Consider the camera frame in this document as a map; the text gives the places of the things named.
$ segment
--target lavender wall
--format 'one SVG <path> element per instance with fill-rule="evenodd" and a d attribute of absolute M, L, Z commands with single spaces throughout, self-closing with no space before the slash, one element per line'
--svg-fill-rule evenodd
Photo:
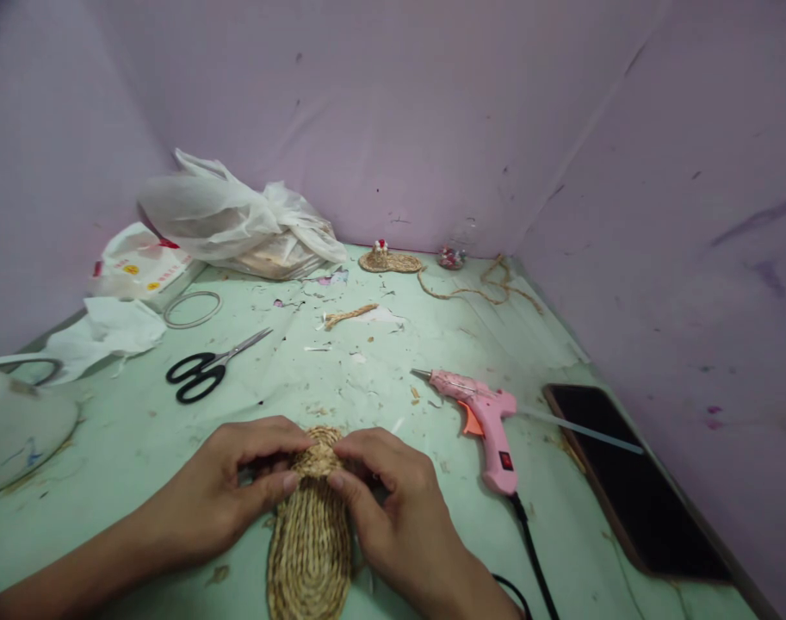
<path fill-rule="evenodd" d="M 82 4 L 0 2 L 0 355 L 82 307 L 139 184 L 169 162 Z"/>
<path fill-rule="evenodd" d="M 339 237 L 511 253 L 663 0 L 89 0 L 162 144 Z"/>
<path fill-rule="evenodd" d="M 786 0 L 677 0 L 519 256 L 786 616 Z"/>

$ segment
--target black cable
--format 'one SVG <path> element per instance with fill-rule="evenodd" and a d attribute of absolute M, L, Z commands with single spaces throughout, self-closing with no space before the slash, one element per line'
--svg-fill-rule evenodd
<path fill-rule="evenodd" d="M 524 511 L 524 506 L 519 499 L 518 493 L 508 495 L 507 499 L 511 501 L 513 510 L 516 512 L 516 518 L 522 525 L 522 532 L 524 532 L 524 541 L 528 546 L 528 556 L 530 557 L 530 564 L 533 565 L 533 572 L 536 575 L 536 582 L 539 584 L 539 589 L 542 590 L 542 598 L 545 599 L 545 605 L 548 608 L 548 615 L 550 620 L 559 620 L 559 614 L 556 613 L 556 606 L 554 600 L 550 596 L 548 590 L 548 583 L 545 581 L 545 575 L 542 573 L 542 565 L 539 563 L 539 556 L 536 555 L 536 549 L 533 546 L 533 538 L 530 537 L 530 527 L 528 526 L 528 513 Z"/>
<path fill-rule="evenodd" d="M 514 593 L 514 594 L 516 594 L 516 596 L 518 596 L 518 597 L 519 597 L 519 600 L 520 600 L 520 601 L 522 601 L 522 607 L 524 608 L 524 617 L 525 617 L 525 620 L 533 620 L 533 616 L 531 616 L 531 615 L 530 615 L 530 607 L 528 607 L 528 602 L 527 602 L 527 601 L 524 599 L 524 596 L 522 596 L 522 593 L 521 593 L 521 592 L 519 592 L 519 589 L 518 589 L 516 586 L 514 586 L 513 584 L 511 584 L 511 583 L 510 583 L 510 582 L 509 582 L 507 579 L 505 579 L 504 577 L 499 577 L 499 576 L 498 576 L 497 574 L 495 574 L 495 573 L 491 573 L 491 575 L 492 575 L 492 576 L 493 576 L 493 578 L 494 578 L 496 581 L 498 581 L 500 584 L 504 584 L 505 586 L 508 586 L 508 587 L 509 587 L 509 588 L 510 588 L 510 589 L 513 591 L 513 593 Z"/>

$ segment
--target black scissor handle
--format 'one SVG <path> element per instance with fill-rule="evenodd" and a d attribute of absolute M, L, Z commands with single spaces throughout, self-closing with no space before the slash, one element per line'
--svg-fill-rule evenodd
<path fill-rule="evenodd" d="M 226 366 L 224 365 L 213 366 L 206 372 L 198 372 L 198 374 L 195 375 L 194 379 L 192 379 L 186 385 L 184 385 L 179 390 L 177 390 L 177 394 L 176 394 L 177 402 L 183 405 L 188 405 L 189 403 L 193 403 L 205 396 L 208 396 L 212 392 L 212 390 L 218 387 L 218 384 L 223 380 L 223 375 L 225 374 L 226 374 Z M 194 396 L 186 396 L 187 392 L 190 392 L 193 388 L 196 388 L 204 381 L 208 381 L 210 379 L 212 380 L 212 382 L 202 392 L 199 392 Z"/>
<path fill-rule="evenodd" d="M 198 376 L 203 371 L 203 368 L 213 362 L 216 357 L 214 353 L 195 353 L 193 356 L 185 357 L 169 369 L 169 372 L 166 373 L 166 381 L 169 383 L 180 383 L 181 381 L 186 381 L 190 376 Z M 200 363 L 189 365 L 194 360 L 200 360 Z M 186 365 L 189 365 L 188 369 L 179 375 L 175 375 L 178 370 Z"/>

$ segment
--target scissors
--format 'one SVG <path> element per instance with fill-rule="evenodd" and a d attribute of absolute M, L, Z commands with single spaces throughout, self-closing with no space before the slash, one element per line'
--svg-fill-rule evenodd
<path fill-rule="evenodd" d="M 229 360 L 242 350 L 249 349 L 254 343 L 266 338 L 270 333 L 272 333 L 272 329 L 267 327 L 265 330 L 261 330 L 254 336 L 247 338 L 241 344 L 226 353 L 195 353 L 193 356 L 185 357 L 180 362 L 176 363 L 169 369 L 169 372 L 166 373 L 166 381 L 169 383 L 182 383 L 189 377 L 194 377 L 191 381 L 186 383 L 186 385 L 177 390 L 177 402 L 188 405 L 189 403 L 196 402 L 208 396 L 212 390 L 218 387 L 218 384 L 223 381 L 223 377 L 226 374 L 226 365 L 229 363 Z M 189 369 L 185 372 L 176 375 L 179 369 L 189 365 L 195 360 L 198 360 L 197 364 L 189 366 Z M 187 392 L 196 388 L 204 381 L 210 380 L 211 383 L 202 392 L 194 396 L 186 396 Z"/>

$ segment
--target glue gun trigger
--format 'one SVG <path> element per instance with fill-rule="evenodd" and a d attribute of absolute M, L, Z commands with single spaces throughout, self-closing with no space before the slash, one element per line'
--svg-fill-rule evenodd
<path fill-rule="evenodd" d="M 467 423 L 464 425 L 464 433 L 465 435 L 478 435 L 479 437 L 483 437 L 485 432 L 481 430 L 481 424 L 479 424 L 479 420 L 473 414 L 473 410 L 467 406 L 466 402 L 461 400 L 457 400 L 457 403 L 464 407 L 464 410 L 467 412 Z"/>

